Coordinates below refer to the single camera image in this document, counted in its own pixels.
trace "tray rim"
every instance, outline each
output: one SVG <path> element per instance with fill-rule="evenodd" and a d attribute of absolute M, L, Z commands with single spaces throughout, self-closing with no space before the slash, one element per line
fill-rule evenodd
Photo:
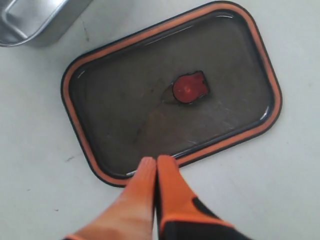
<path fill-rule="evenodd" d="M 117 41 L 111 42 L 102 47 L 96 48 L 92 51 L 89 51 L 78 58 L 76 58 L 66 69 L 63 74 L 61 81 L 61 98 L 68 114 L 69 120 L 72 124 L 76 137 L 81 145 L 83 153 L 86 157 L 86 160 L 93 171 L 93 173 L 103 182 L 115 186 L 115 187 L 125 187 L 130 180 L 130 176 L 127 178 L 124 177 L 115 177 L 112 174 L 107 174 L 100 167 L 96 158 L 94 156 L 93 150 L 90 147 L 90 143 L 86 138 L 86 134 L 82 128 L 80 120 L 78 119 L 75 107 L 73 106 L 72 100 L 69 93 L 69 83 L 74 73 L 83 65 L 101 59 L 109 54 L 117 52 L 123 48 L 129 47 L 133 44 L 136 44 L 142 40 L 153 37 L 157 34 L 163 33 L 167 30 L 170 30 L 174 27 L 177 27 L 186 22 L 192 21 L 196 18 L 202 17 L 204 15 L 210 14 L 211 12 L 219 10 L 229 10 L 239 14 L 247 23 L 252 39 L 255 43 L 255 46 L 258 50 L 258 53 L 261 58 L 265 73 L 270 83 L 271 91 L 273 93 L 274 105 L 272 111 L 268 114 L 268 118 L 263 121 L 258 126 L 247 129 L 241 133 L 235 134 L 227 139 L 222 139 L 221 141 L 214 143 L 208 147 L 200 149 L 196 152 L 190 153 L 184 157 L 177 159 L 177 164 L 179 167 L 196 162 L 205 157 L 211 156 L 218 152 L 221 152 L 225 149 L 233 147 L 235 145 L 246 142 L 252 138 L 255 138 L 263 133 L 267 132 L 277 121 L 282 105 L 283 97 L 282 92 L 275 74 L 275 71 L 272 67 L 269 55 L 267 53 L 266 47 L 263 43 L 261 34 L 258 30 L 257 24 L 254 21 L 250 13 L 244 9 L 242 6 L 231 2 L 231 1 L 213 1 L 197 8 L 194 8 L 190 11 L 184 12 L 180 15 L 169 18 L 165 21 L 162 21 L 158 24 L 155 24 L 151 27 L 133 33 L 129 36 L 121 38 Z"/>

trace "metal container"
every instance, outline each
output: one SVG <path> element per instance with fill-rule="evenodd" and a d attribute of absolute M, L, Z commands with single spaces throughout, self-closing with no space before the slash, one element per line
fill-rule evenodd
<path fill-rule="evenodd" d="M 57 41 L 92 0 L 0 0 L 0 47 Z"/>

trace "black tray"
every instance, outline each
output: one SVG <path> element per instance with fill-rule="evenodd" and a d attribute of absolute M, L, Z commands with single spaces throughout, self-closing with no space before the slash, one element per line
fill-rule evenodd
<path fill-rule="evenodd" d="M 197 73 L 208 92 L 179 101 L 172 85 Z M 255 137 L 282 105 L 252 17 L 225 1 L 79 57 L 62 98 L 91 168 L 116 186 L 143 156 L 173 155 L 183 166 Z"/>

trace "red object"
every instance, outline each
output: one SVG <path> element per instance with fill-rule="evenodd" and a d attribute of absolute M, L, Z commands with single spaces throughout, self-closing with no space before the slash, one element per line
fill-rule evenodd
<path fill-rule="evenodd" d="M 210 92 L 202 71 L 179 77 L 172 87 L 174 97 L 184 103 L 190 104 Z"/>

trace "white floor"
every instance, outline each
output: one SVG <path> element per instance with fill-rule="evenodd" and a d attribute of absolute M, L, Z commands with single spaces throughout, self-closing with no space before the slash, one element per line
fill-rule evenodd
<path fill-rule="evenodd" d="M 55 45 L 0 49 L 0 239 L 61 239 L 121 192 L 82 154 L 60 97 L 68 64 L 206 2 L 94 0 Z M 320 239 L 320 1 L 236 2 L 260 29 L 282 114 L 263 136 L 181 171 L 208 207 L 253 239 Z"/>

